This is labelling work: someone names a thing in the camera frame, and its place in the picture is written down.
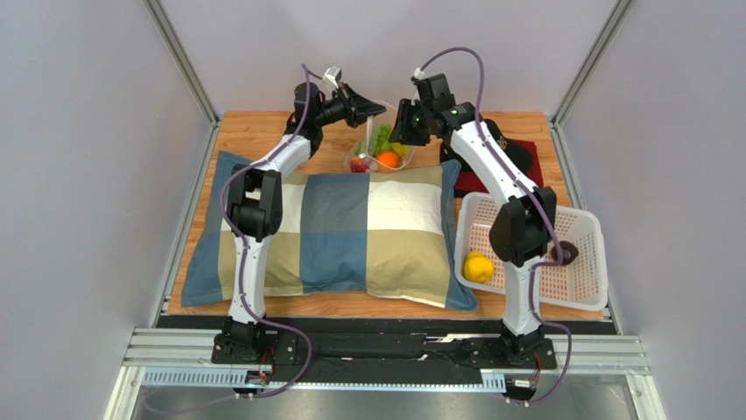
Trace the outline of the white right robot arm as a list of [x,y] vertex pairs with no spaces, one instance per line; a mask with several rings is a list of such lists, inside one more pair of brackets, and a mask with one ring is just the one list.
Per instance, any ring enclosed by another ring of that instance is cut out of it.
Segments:
[[400,101],[390,140],[424,146],[437,137],[482,181],[498,210],[489,244],[503,262],[501,336],[514,353],[532,350],[543,339],[534,276],[556,237],[556,194],[537,187],[509,160],[475,106],[457,103],[444,74],[414,77],[412,83],[417,95]]

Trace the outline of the yellow fake lemon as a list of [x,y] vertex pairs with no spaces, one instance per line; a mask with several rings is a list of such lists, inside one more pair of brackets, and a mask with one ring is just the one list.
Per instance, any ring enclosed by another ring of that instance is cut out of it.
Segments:
[[467,254],[461,273],[471,283],[485,284],[494,276],[495,264],[481,252],[473,250]]

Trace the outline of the green fake lettuce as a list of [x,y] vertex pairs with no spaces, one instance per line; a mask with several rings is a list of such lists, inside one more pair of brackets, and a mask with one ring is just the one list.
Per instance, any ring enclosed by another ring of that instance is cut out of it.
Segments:
[[392,127],[390,124],[375,125],[370,133],[368,153],[376,156],[382,151],[392,151],[390,136]]

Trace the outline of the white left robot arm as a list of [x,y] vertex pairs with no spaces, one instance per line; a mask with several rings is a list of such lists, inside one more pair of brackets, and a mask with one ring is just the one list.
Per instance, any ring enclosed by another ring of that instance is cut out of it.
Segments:
[[283,218],[282,184],[319,149],[323,128],[344,121],[364,125],[386,107],[346,84],[326,97],[312,82],[295,88],[295,110],[285,133],[267,154],[234,167],[221,189],[223,220],[235,236],[236,279],[233,301],[215,344],[224,354],[263,355],[265,328],[264,277],[269,247]]

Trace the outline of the red fake strawberry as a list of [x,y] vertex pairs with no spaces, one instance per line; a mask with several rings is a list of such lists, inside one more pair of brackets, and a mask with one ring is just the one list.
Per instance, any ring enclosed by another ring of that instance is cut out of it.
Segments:
[[364,157],[352,157],[349,160],[348,168],[352,173],[368,173],[369,162]]

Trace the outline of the orange fake orange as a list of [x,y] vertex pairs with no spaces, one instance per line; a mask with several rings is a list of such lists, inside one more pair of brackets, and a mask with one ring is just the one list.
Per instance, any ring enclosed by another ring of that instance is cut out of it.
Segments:
[[392,172],[401,165],[400,156],[394,151],[382,151],[375,156],[378,162],[378,168],[381,172]]

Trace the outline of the clear dotted zip bag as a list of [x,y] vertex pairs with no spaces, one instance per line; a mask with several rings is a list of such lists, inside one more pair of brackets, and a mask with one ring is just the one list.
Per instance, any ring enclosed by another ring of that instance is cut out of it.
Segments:
[[412,161],[415,153],[412,146],[390,142],[396,108],[386,101],[374,100],[374,103],[385,107],[386,112],[367,119],[361,139],[342,161],[344,172],[394,173],[402,171]]

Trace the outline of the dark brown fake food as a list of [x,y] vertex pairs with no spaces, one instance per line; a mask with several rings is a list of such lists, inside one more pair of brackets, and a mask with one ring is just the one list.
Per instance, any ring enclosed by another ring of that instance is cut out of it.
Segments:
[[550,250],[552,261],[558,263],[560,266],[567,266],[573,263],[579,255],[580,251],[570,241],[560,241],[558,248],[554,247]]

